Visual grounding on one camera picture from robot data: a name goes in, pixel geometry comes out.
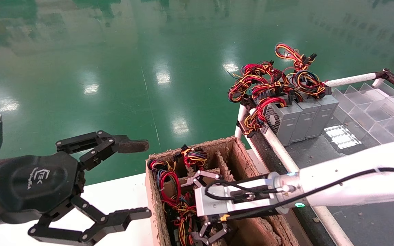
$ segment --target white table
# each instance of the white table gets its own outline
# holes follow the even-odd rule
[[[147,207],[145,190],[145,173],[116,179],[84,188],[81,195],[90,204],[105,214],[116,210]],[[0,246],[52,246],[56,244],[41,243],[27,234],[28,229],[37,221],[24,224],[0,224]],[[73,209],[51,227],[84,231],[94,222],[77,209]],[[152,246],[152,227],[150,219],[132,221],[125,232],[107,235],[97,246],[135,245]]]

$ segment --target black cable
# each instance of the black cable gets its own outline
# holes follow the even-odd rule
[[[261,194],[268,194],[268,193],[277,193],[276,189],[267,189],[267,190],[256,190],[254,188],[245,188],[242,186],[237,185],[234,182],[229,182],[226,180],[214,180],[213,182],[210,182],[205,189],[205,195],[214,199],[214,200],[219,200],[219,201],[233,201],[233,200],[238,200],[238,199],[244,199],[249,197],[247,194],[241,194],[237,196],[216,196],[214,194],[209,193],[209,188],[216,185],[216,184],[221,184],[223,186],[232,186],[235,188],[238,188],[240,190],[252,192],[252,193],[261,193]]]
[[[234,219],[250,218],[251,216],[259,214],[261,212],[265,212],[265,211],[268,211],[270,209],[275,209],[277,207],[280,207],[280,206],[289,204],[291,202],[297,201],[299,199],[302,199],[304,197],[310,196],[312,194],[315,194],[317,192],[320,192],[320,191],[325,190],[327,188],[330,188],[332,186],[341,184],[342,182],[348,181],[349,179],[353,179],[353,178],[356,178],[356,177],[359,177],[359,176],[362,176],[362,175],[366,175],[366,174],[370,174],[370,173],[376,173],[377,171],[379,171],[379,172],[393,172],[394,173],[394,168],[391,168],[391,167],[380,167],[378,169],[370,169],[370,170],[362,171],[362,172],[359,172],[359,173],[355,173],[355,174],[349,175],[349,176],[347,176],[345,178],[339,179],[339,180],[337,180],[335,182],[332,182],[330,184],[327,184],[327,185],[324,185],[322,187],[319,187],[319,188],[317,188],[315,190],[311,190],[311,191],[306,192],[306,193],[304,193],[302,195],[295,196],[293,198],[285,200],[283,202],[279,202],[279,203],[276,203],[276,204],[273,204],[273,205],[270,205],[270,206],[267,206],[267,207],[263,207],[263,208],[260,208],[260,209],[257,209],[257,210],[244,212],[242,214],[232,215],[232,216],[226,217],[226,219],[227,220],[234,220]]]

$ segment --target cable tie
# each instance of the cable tie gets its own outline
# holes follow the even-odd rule
[[[374,169],[377,173],[382,174],[382,172],[378,169],[378,167],[374,167],[373,169]]]

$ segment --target plastic organizer tray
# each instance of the plastic organizer tray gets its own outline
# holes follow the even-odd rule
[[[339,101],[336,117],[361,141],[370,134],[378,143],[394,142],[394,89],[384,82],[374,88],[364,83],[343,93],[334,90]]]

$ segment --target green epoxy floor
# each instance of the green epoxy floor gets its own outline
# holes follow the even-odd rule
[[[0,158],[99,129],[150,141],[88,172],[92,184],[231,136],[223,66],[276,59],[278,42],[317,53],[322,80],[394,72],[394,0],[0,0]]]

